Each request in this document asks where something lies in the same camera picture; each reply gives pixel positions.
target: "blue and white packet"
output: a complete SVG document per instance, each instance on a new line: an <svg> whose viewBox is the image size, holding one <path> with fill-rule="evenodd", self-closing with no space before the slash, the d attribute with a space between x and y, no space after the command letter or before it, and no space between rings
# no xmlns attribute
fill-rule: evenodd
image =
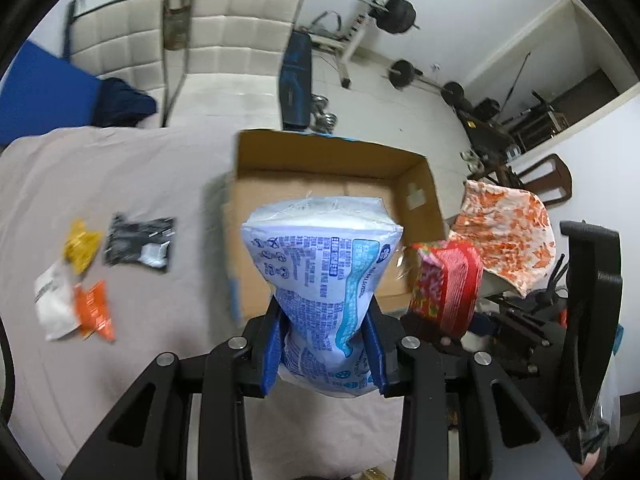
<svg viewBox="0 0 640 480"><path fill-rule="evenodd" d="M382 200L277 202L254 211L241 233L290 320L280 377L334 397L374 390L360 326L402 236Z"/></svg>

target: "white floor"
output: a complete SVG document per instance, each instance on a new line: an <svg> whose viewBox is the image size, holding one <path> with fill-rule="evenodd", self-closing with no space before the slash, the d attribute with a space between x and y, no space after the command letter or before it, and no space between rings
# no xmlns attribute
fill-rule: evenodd
<svg viewBox="0 0 640 480"><path fill-rule="evenodd" d="M368 59L350 64L351 89L340 86L330 54L314 51L313 92L338 116L334 135L378 142L424 155L436 183L443 218L458 213L468 175L460 152L470 148L462 124L439 93L413 86L396 90L386 67Z"/></svg>

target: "white chair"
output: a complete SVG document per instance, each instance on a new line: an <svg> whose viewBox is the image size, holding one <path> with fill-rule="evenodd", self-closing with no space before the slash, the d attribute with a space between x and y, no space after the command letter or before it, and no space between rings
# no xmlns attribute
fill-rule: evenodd
<svg viewBox="0 0 640 480"><path fill-rule="evenodd" d="M168 125L207 116L282 129L278 83L302 0L192 0L186 66Z"/></svg>
<svg viewBox="0 0 640 480"><path fill-rule="evenodd" d="M117 0L76 16L71 25L73 65L101 79L119 77L156 100L158 113L142 128L164 125L163 13L164 0Z"/></svg>

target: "bed sheet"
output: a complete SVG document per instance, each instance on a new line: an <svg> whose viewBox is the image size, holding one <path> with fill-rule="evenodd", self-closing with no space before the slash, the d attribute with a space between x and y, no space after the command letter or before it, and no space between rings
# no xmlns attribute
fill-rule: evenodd
<svg viewBox="0 0 640 480"><path fill-rule="evenodd" d="M0 316L17 380L10 427L47 479L156 355L203 354L240 332L220 215L238 127L234 118L208 118L188 129L67 128L18 139L0 156ZM44 341L34 280L60 257L72 219L105 231L115 212L177 219L169 272L98 258L83 284L106 280L116 342ZM342 478L392 459L401 411L402 399L377 392L333 399L278 380L266 399L246 402L254 478Z"/></svg>

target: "brown plastic chair backrest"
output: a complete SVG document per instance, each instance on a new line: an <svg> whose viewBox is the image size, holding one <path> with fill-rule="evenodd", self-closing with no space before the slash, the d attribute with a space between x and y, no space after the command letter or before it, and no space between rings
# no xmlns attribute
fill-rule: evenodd
<svg viewBox="0 0 640 480"><path fill-rule="evenodd" d="M551 162L554 165L553 170L546 175L531 180L530 182L524 182L524 189L535 195L541 195L546 191L559 189L562 193L560 198L554 198L543 202L546 207L549 207L550 205L557 205L566 202L572 195L571 172L558 155L551 153L545 158L541 158L533 166L529 166L526 170L519 173L518 177L522 180L523 176L531 173L546 162Z"/></svg>

